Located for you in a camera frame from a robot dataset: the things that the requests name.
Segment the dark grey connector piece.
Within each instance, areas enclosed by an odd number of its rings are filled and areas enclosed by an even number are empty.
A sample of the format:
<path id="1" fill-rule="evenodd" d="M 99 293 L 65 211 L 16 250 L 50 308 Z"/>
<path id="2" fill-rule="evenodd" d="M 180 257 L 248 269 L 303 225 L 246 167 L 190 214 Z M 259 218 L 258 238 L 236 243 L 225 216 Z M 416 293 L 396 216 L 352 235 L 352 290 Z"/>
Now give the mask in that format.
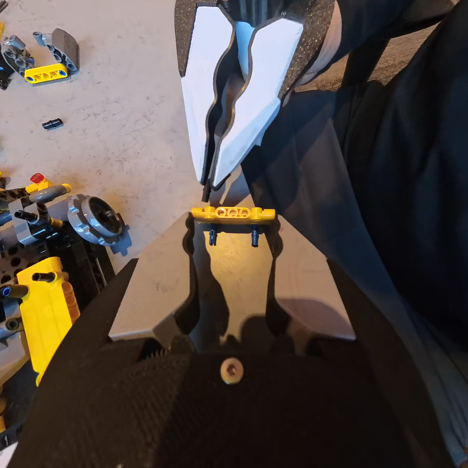
<path id="1" fill-rule="evenodd" d="M 9 78 L 13 73 L 25 78 L 25 72 L 35 67 L 35 59 L 26 44 L 16 35 L 6 37 L 1 45 L 1 73 Z"/>

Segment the yellow brick panel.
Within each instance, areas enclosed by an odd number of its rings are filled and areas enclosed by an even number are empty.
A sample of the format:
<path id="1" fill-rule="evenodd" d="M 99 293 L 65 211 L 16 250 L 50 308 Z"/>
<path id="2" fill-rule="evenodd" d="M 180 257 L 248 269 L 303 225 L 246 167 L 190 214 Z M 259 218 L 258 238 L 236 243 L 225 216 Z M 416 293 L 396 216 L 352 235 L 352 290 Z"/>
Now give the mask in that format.
<path id="1" fill-rule="evenodd" d="M 239 227 L 251 233 L 251 246 L 257 248 L 261 226 L 269 225 L 276 219 L 274 209 L 260 207 L 196 207 L 192 208 L 191 214 L 199 224 L 208 226 L 209 245 L 216 246 L 218 233 L 226 227 Z"/>

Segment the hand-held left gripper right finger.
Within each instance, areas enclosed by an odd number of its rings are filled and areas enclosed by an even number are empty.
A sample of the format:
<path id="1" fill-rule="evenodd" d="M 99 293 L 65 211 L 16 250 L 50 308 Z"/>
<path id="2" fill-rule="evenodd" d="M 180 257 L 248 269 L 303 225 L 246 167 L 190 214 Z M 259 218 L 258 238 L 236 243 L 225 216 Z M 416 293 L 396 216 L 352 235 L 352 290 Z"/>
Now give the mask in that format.
<path id="1" fill-rule="evenodd" d="M 284 217 L 265 231 L 272 254 L 267 324 L 306 354 L 316 339 L 355 342 L 356 335 L 327 259 Z"/>

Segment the grey desk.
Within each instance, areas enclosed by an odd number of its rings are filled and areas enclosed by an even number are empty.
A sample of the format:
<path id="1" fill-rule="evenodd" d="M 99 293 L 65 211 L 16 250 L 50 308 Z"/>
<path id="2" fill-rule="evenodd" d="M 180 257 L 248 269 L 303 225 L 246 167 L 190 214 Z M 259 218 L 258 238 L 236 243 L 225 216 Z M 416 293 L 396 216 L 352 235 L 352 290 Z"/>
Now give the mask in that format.
<path id="1" fill-rule="evenodd" d="M 7 1 L 4 35 L 27 43 L 37 65 L 53 57 L 33 31 L 62 27 L 80 46 L 81 71 L 34 87 L 15 74 L 1 90 L 1 172 L 8 188 L 42 173 L 73 191 L 51 204 L 66 216 L 71 195 L 98 196 L 123 216 L 125 233 L 108 255 L 116 272 L 105 300 L 113 306 L 129 282 L 117 273 L 200 202 L 174 37 L 175 1 Z M 61 118 L 46 131 L 42 123 Z M 262 226 L 266 231 L 270 226 Z M 265 352 L 274 336 L 265 320 L 272 254 L 265 232 L 223 228 L 209 245 L 195 221 L 194 261 L 200 319 L 190 337 L 199 352 Z"/>

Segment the grey curved brick piece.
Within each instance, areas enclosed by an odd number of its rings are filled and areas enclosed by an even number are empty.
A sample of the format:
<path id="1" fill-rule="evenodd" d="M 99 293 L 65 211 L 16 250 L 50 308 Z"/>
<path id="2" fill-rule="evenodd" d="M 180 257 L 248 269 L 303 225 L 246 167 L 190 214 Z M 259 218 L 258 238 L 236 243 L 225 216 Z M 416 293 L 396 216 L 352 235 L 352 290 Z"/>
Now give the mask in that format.
<path id="1" fill-rule="evenodd" d="M 53 54 L 56 62 L 64 65 L 71 75 L 80 71 L 79 44 L 63 29 L 55 28 L 51 33 L 33 32 L 36 42 Z"/>

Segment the person's right forearm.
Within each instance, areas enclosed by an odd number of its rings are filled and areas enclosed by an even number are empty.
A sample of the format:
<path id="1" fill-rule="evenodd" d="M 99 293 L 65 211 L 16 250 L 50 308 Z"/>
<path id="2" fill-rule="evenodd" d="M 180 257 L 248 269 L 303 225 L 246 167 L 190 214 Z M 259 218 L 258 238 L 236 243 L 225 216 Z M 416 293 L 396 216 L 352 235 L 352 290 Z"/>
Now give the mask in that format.
<path id="1" fill-rule="evenodd" d="M 444 19 L 458 1 L 333 1 L 320 52 L 303 78 L 308 82 L 348 56 L 342 85 L 367 81 L 391 39 Z"/>

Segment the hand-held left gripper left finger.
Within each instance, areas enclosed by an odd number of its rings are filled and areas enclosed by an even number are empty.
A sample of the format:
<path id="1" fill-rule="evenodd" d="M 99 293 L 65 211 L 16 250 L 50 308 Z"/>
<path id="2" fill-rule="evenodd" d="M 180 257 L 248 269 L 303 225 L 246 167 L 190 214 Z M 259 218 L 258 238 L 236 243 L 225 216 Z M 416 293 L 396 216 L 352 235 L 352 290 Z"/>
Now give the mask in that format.
<path id="1" fill-rule="evenodd" d="M 154 339 L 169 349 L 200 318 L 194 255 L 195 222 L 184 213 L 139 255 L 109 337 Z"/>

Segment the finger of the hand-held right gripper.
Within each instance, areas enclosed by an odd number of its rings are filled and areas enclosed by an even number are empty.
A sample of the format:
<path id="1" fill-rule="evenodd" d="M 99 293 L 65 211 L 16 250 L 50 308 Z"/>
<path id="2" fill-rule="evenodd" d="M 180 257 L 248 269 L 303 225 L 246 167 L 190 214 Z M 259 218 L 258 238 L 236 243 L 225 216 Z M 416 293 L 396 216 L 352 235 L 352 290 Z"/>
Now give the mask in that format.
<path id="1" fill-rule="evenodd" d="M 214 160 L 221 98 L 236 70 L 235 25 L 220 4 L 180 4 L 180 77 L 196 178 L 206 185 Z"/>
<path id="2" fill-rule="evenodd" d="M 254 28 L 234 23 L 233 58 L 214 127 L 214 154 L 207 185 L 219 190 L 279 112 L 279 92 L 303 32 L 303 24 L 284 17 Z"/>

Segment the yellow brick toy vehicle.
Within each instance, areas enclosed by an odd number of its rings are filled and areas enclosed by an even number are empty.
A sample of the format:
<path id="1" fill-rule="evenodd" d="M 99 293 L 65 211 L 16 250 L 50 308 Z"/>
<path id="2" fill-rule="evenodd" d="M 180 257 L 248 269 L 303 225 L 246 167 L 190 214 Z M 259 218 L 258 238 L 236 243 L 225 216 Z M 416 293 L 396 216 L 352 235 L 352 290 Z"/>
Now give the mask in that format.
<path id="1" fill-rule="evenodd" d="M 1 240 L 1 461 L 13 452 L 33 399 L 58 347 L 80 313 L 114 278 L 107 247 L 125 232 L 122 217 L 96 196 L 67 200 L 66 216 L 49 204 L 71 192 L 41 173 L 7 188 L 1 176 L 1 227 L 13 224 L 15 243 Z"/>

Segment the yellow short beam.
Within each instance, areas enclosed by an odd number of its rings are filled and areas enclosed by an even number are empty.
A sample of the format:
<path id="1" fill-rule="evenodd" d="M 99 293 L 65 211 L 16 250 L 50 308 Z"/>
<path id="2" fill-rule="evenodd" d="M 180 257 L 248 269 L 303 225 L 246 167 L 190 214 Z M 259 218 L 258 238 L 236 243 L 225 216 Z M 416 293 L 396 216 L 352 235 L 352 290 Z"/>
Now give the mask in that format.
<path id="1" fill-rule="evenodd" d="M 25 70 L 24 79 L 30 84 L 43 84 L 68 77 L 68 68 L 63 64 L 51 64 Z"/>

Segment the person's dark jacket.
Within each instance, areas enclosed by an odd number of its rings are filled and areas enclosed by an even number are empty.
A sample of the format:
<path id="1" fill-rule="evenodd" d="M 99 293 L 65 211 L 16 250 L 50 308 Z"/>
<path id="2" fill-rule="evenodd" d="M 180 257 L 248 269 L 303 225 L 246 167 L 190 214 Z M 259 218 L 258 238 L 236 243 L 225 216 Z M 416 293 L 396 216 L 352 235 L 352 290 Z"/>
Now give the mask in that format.
<path id="1" fill-rule="evenodd" d="M 335 126 L 397 290 L 467 349 L 467 29 L 440 24 L 387 85 L 340 90 Z"/>

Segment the person's leg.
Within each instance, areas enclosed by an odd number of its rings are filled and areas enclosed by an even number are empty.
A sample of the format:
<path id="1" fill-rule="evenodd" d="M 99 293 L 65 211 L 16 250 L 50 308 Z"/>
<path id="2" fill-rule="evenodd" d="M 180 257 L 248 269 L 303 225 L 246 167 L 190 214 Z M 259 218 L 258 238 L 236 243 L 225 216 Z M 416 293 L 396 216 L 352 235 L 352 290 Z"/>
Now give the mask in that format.
<path id="1" fill-rule="evenodd" d="M 348 176 L 335 101 L 320 91 L 290 99 L 242 163 L 250 192 L 325 255 L 416 466 L 467 465 L 467 350 L 414 311 L 390 278 Z"/>

